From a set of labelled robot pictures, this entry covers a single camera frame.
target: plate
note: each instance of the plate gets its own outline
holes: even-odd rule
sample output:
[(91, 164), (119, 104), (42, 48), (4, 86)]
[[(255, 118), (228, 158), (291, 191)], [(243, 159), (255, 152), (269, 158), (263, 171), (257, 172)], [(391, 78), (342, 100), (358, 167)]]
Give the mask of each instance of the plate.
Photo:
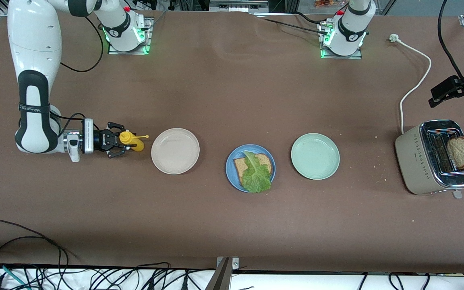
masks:
[(151, 147), (151, 160), (162, 172), (181, 174), (193, 167), (199, 156), (199, 143), (188, 130), (173, 128), (162, 132)]
[(293, 143), (291, 162), (302, 176), (322, 180), (331, 177), (338, 169), (339, 150), (329, 137), (309, 133)]
[(232, 151), (232, 153), (228, 156), (227, 162), (225, 164), (225, 172), (227, 173), (228, 181), (230, 181), (230, 183), (240, 191), (243, 191), (244, 193), (249, 192), (241, 186), (241, 183), (239, 183), (239, 176), (237, 174), (236, 166), (234, 165), (234, 159), (245, 157), (243, 151), (250, 151), (253, 154), (266, 154), (266, 156), (269, 158), (269, 161), (271, 161), (271, 165), (273, 167), (273, 172), (271, 173), (271, 178), (269, 179), (269, 181), (273, 182), (276, 172), (275, 160), (273, 159), (273, 156), (268, 152), (268, 150), (266, 150), (262, 146), (255, 144), (241, 145), (234, 149), (234, 151)]

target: bread slice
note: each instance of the bread slice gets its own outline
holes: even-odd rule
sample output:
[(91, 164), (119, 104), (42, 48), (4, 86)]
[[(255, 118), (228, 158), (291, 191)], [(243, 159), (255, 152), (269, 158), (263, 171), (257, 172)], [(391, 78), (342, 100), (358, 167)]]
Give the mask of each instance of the bread slice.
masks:
[(457, 169), (464, 169), (464, 137), (456, 137), (447, 142), (449, 156)]
[[(260, 165), (263, 165), (263, 164), (267, 165), (269, 174), (271, 174), (273, 172), (273, 166), (271, 165), (271, 161), (269, 161), (268, 156), (266, 156), (266, 154), (256, 154), (255, 156), (259, 159)], [(242, 186), (243, 185), (243, 173), (246, 169), (248, 169), (248, 166), (245, 163), (244, 158), (234, 159), (234, 165), (236, 165), (237, 175), (239, 176), (239, 183)]]

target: brown table surface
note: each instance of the brown table surface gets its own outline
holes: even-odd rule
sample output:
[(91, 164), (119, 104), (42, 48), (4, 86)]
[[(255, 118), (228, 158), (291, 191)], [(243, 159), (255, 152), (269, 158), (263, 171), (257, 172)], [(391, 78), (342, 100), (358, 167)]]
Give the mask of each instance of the brown table surface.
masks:
[[(97, 35), (84, 19), (59, 17), (62, 60), (88, 68), (99, 55)], [(277, 19), (312, 28), (291, 15)], [(464, 272), (464, 197), (410, 194), (394, 152), (398, 102), (427, 61), (390, 44), (391, 33), (433, 60), (405, 101), (406, 129), (453, 119), (464, 130), (464, 99), (427, 104), (430, 88), (454, 74), (436, 18), (375, 17), (369, 28), (363, 60), (321, 59), (313, 33), (246, 13), (168, 12), (150, 55), (104, 55), (89, 73), (61, 66), (51, 103), (65, 116), (121, 123), (151, 141), (173, 127), (198, 137), (195, 167), (169, 176), (151, 162), (151, 141), (141, 153), (96, 153), (79, 163), (18, 151), (18, 88), (3, 18), (0, 218), (57, 240), (82, 265), (213, 267), (215, 257), (233, 255), (246, 269)], [(447, 18), (444, 35), (464, 71), (464, 28)], [(339, 148), (331, 178), (308, 180), (291, 164), (291, 145), (309, 132)], [(268, 193), (228, 183), (225, 160), (246, 143), (276, 160)], [(0, 244), (26, 234), (0, 224)], [(0, 263), (55, 264), (56, 255), (44, 242), (22, 241)]]

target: yellow mustard bottle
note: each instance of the yellow mustard bottle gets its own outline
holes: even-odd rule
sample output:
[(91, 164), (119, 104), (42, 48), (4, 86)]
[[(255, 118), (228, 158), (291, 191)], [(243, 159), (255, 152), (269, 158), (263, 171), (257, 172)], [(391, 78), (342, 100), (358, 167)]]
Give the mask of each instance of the yellow mustard bottle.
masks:
[(121, 132), (119, 134), (119, 140), (125, 145), (135, 144), (136, 146), (130, 147), (134, 151), (141, 152), (144, 149), (144, 142), (129, 131)]

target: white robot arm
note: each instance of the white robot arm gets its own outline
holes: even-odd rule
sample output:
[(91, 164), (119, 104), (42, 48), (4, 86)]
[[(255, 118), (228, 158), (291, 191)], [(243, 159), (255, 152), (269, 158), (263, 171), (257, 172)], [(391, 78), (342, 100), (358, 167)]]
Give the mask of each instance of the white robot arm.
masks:
[[(50, 105), (50, 92), (62, 55), (62, 39), (56, 10), (77, 17), (93, 11), (107, 39), (119, 51), (130, 51), (144, 41), (137, 26), (142, 15), (124, 11), (118, 0), (10, 0), (8, 38), (19, 85), (20, 126), (15, 133), (18, 148), (28, 153), (69, 153), (79, 160), (79, 151), (92, 153), (96, 131), (92, 119), (83, 120), (82, 130), (62, 134), (57, 108)], [(96, 141), (98, 150), (101, 144)]]
[(352, 55), (363, 43), (366, 28), (375, 15), (373, 0), (350, 0), (343, 15), (332, 18), (333, 31), (324, 45), (341, 56)]

